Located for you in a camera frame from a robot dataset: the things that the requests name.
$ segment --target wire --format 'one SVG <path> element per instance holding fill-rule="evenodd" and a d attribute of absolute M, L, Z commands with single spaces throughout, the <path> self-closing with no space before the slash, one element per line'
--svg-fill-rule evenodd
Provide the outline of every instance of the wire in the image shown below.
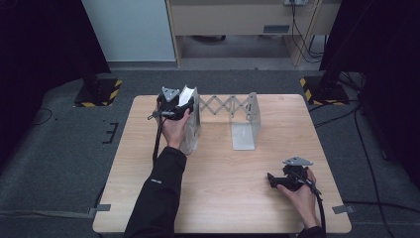
<path fill-rule="evenodd" d="M 52 112 L 51 110 L 49 110 L 49 109 L 47 109 L 47 108 L 44 108 L 44 107 L 40 108 L 40 111 L 41 111 L 41 110 L 46 110 L 46 111 L 48 111 L 48 112 L 50 113 L 49 118 L 47 118 L 47 119 L 46 119 L 45 121 L 43 121 L 43 122 L 31 124 L 31 126 L 39 126 L 39 125 L 43 125 L 44 123 L 46 123 L 46 122 L 50 121 L 50 119 L 53 117 L 53 112 Z"/>
<path fill-rule="evenodd" d="M 379 205 L 379 202 L 375 202 L 375 201 L 349 201 L 349 200 L 343 200 L 343 203 L 352 203 L 352 204 L 361 204 L 361 205 Z M 380 205 L 382 206 L 389 206 L 389 207 L 393 207 L 393 208 L 399 208 L 399 209 L 403 209 L 403 210 L 408 210 L 408 211 L 412 211 L 415 213 L 419 213 L 420 214 L 420 210 L 411 208 L 411 207 L 407 207 L 407 206 L 402 206 L 402 205 L 398 205 L 398 204 L 393 204 L 393 203 L 387 203 L 387 202 L 381 202 Z"/>
<path fill-rule="evenodd" d="M 368 164 L 368 167 L 369 167 L 369 170 L 370 170 L 371 179 L 373 181 L 374 193 L 376 195 L 376 200 L 377 200 L 380 216 L 381 216 L 382 221 L 383 221 L 383 225 L 385 226 L 386 231 L 388 232 L 389 236 L 393 238 L 394 235 L 392 234 L 391 230 L 389 229 L 388 223 L 386 222 L 385 215 L 383 214 L 382 203 L 380 202 L 379 191 L 377 189 L 377 184 L 376 184 L 376 178 L 374 176 L 373 168 L 372 168 L 372 165 L 371 165 L 371 162 L 370 162 L 370 158 L 368 156 L 368 151 L 367 151 L 367 148 L 366 148 L 366 145 L 365 145 L 365 141 L 364 141 L 364 138 L 362 136 L 361 129 L 359 127 L 358 116 L 357 116 L 358 115 L 357 111 L 358 111 L 359 108 L 360 108 L 360 105 L 354 111 L 354 119 L 355 119 L 356 129 L 358 130 L 359 139 L 361 140 L 362 147 L 364 149 L 365 156 L 367 158 L 367 164 Z"/>
<path fill-rule="evenodd" d="M 361 104 L 361 103 L 359 103 L 359 105 L 358 105 L 356 108 L 352 109 L 350 112 L 348 112 L 348 113 L 344 114 L 343 116 L 339 116 L 339 117 L 336 117 L 336 118 L 333 118 L 333 119 L 329 119 L 329 120 L 327 120 L 327 121 L 323 121 L 323 122 L 320 122 L 320 123 L 314 124 L 314 126 L 315 126 L 315 128 L 319 128 L 319 127 L 324 126 L 324 125 L 326 125 L 326 124 L 328 124 L 328 123 L 331 123 L 331 122 L 333 122 L 333 121 L 337 121 L 337 120 L 339 120 L 339 119 L 345 118 L 345 117 L 347 117 L 347 116 L 351 115 L 352 113 L 354 113 L 355 111 L 357 111 L 357 110 L 358 110 L 361 106 L 362 106 L 362 104 Z"/>
<path fill-rule="evenodd" d="M 310 109 L 310 110 L 309 110 L 309 112 L 311 112 L 311 111 L 315 111 L 316 109 L 319 109 L 319 108 L 324 107 L 324 106 L 326 106 L 326 105 L 329 105 L 329 104 L 322 104 L 322 105 L 320 105 L 320 106 L 314 107 L 314 108 Z"/>
<path fill-rule="evenodd" d="M 312 58 L 314 58 L 314 59 L 316 59 L 316 57 L 312 56 L 312 55 L 310 54 L 310 52 L 308 51 L 308 48 L 306 47 L 306 44 L 305 44 L 305 42 L 303 41 L 303 35 L 300 33 L 299 29 L 297 28 L 297 25 L 296 25 L 296 19 L 295 19 L 295 15 L 296 15 L 296 6 L 295 6 L 295 4 L 294 4 L 294 3 L 292 3 L 292 4 L 291 4 L 291 12 L 292 12 L 291 39 L 292 39 L 292 41 L 293 41 L 294 45 L 295 45 L 295 46 L 299 49 L 300 54 L 302 55 L 302 57 L 303 57 L 303 59 L 304 59 L 305 61 L 310 62 L 310 63 L 320 62 L 320 60 L 316 60 L 316 61 L 311 61 L 311 60 L 308 60 L 308 59 L 305 57 L 305 55 L 304 55 L 304 53 L 303 53 L 302 49 L 301 49 L 301 48 L 297 45 L 297 42 L 296 42 L 296 40 L 294 39 L 294 28 L 296 28 L 296 30 L 297 30 L 297 32 L 298 32 L 298 34 L 299 34 L 299 36 L 302 38 L 303 47 L 304 47 L 304 48 L 306 49 L 306 51 L 308 52 L 309 56 L 310 56 L 310 57 L 312 57 Z"/>
<path fill-rule="evenodd" d="M 59 218 L 79 218 L 92 219 L 93 215 L 89 213 L 79 213 L 72 211 L 41 211 L 41 210 L 16 210 L 16 211 L 0 211 L 0 217 L 59 217 Z"/>

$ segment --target person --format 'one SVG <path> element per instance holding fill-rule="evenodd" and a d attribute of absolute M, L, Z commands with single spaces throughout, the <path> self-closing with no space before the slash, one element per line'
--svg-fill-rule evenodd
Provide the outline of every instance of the person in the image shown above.
<path fill-rule="evenodd" d="M 178 121 L 163 119 L 161 132 L 167 145 L 157 157 L 150 176 L 143 184 L 124 237 L 174 237 L 174 221 L 179 207 L 182 175 L 187 160 L 179 148 L 189 116 L 187 109 L 183 118 Z M 315 181 L 310 170 L 308 177 Z M 309 186 L 303 185 L 297 191 L 290 191 L 278 185 L 277 189 L 290 199 L 303 220 L 305 229 L 300 232 L 299 238 L 326 237 L 315 215 L 315 196 Z"/>

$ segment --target wooden table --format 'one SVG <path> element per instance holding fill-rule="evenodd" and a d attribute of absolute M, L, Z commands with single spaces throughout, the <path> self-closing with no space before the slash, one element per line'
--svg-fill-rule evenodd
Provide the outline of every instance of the wooden table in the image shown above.
<path fill-rule="evenodd" d="M 152 170 L 157 124 L 147 117 L 156 98 L 147 95 L 134 100 L 100 201 L 111 208 L 98 211 L 93 223 L 98 233 L 124 232 Z M 188 156 L 175 232 L 299 232 L 303 226 L 298 214 L 266 179 L 267 172 L 283 177 L 282 161 L 294 156 L 314 163 L 311 170 L 322 192 L 327 232 L 349 232 L 348 214 L 335 214 L 332 209 L 343 202 L 304 99 L 300 95 L 259 94 L 258 101 L 262 128 L 254 151 L 232 149 L 227 113 L 201 113 L 198 148 Z"/>

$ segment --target black jacket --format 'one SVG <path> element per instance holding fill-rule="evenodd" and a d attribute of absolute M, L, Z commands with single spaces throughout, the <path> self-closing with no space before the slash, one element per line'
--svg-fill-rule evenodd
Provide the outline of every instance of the black jacket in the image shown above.
<path fill-rule="evenodd" d="M 124 237 L 168 238 L 174 236 L 173 223 L 181 195 L 185 155 L 171 147 L 158 156 L 151 175 L 143 184 Z M 324 238 L 320 227 L 303 230 L 298 238 Z"/>

